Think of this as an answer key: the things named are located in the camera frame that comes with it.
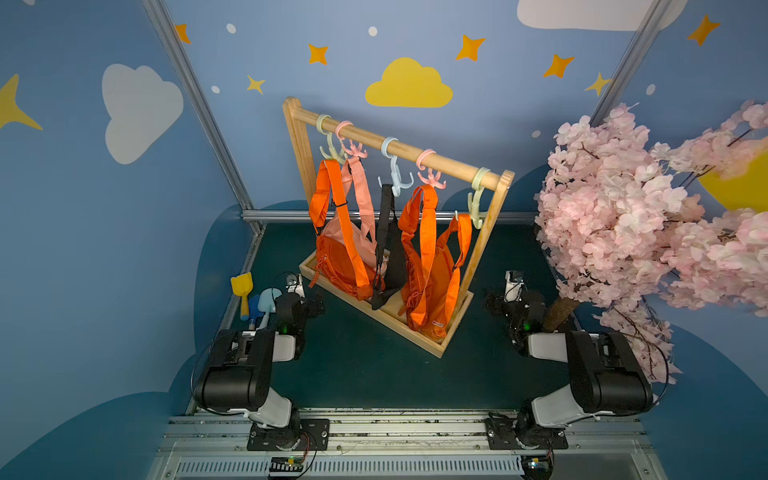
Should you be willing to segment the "black sling bag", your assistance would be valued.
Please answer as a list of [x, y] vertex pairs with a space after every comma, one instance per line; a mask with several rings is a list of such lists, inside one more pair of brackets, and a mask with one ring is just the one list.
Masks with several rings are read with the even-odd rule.
[[377, 223], [375, 277], [371, 307], [381, 309], [407, 283], [406, 256], [395, 208], [393, 186], [381, 187], [380, 214]]

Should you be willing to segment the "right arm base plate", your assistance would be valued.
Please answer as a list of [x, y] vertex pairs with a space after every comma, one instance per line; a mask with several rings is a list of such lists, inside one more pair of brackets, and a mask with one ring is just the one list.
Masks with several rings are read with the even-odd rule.
[[490, 413], [484, 420], [486, 438], [491, 450], [566, 450], [565, 430], [539, 426], [523, 416], [521, 420]]

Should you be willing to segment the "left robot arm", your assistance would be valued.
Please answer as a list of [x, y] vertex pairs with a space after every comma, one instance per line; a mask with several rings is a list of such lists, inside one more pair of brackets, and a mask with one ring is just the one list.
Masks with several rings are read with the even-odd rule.
[[201, 372], [192, 377], [192, 397], [216, 415], [242, 414], [262, 428], [291, 428], [296, 409], [272, 388], [273, 365], [301, 356], [307, 320], [325, 312], [324, 299], [272, 288], [259, 295], [258, 311], [261, 316], [247, 330], [217, 335]]

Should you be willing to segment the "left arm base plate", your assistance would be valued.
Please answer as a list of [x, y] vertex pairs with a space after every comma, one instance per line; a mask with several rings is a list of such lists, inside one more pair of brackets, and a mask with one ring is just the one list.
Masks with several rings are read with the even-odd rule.
[[287, 427], [268, 428], [253, 423], [248, 451], [326, 451], [330, 435], [328, 419], [294, 419]]

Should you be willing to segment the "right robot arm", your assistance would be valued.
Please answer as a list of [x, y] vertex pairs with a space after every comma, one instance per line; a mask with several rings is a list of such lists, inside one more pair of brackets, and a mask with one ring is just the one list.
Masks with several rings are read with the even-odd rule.
[[565, 386], [521, 406], [514, 423], [517, 437], [557, 435], [587, 418], [633, 416], [653, 407], [652, 387], [626, 336], [544, 331], [546, 305], [537, 291], [488, 292], [485, 307], [506, 320], [508, 336], [518, 353], [568, 367]]

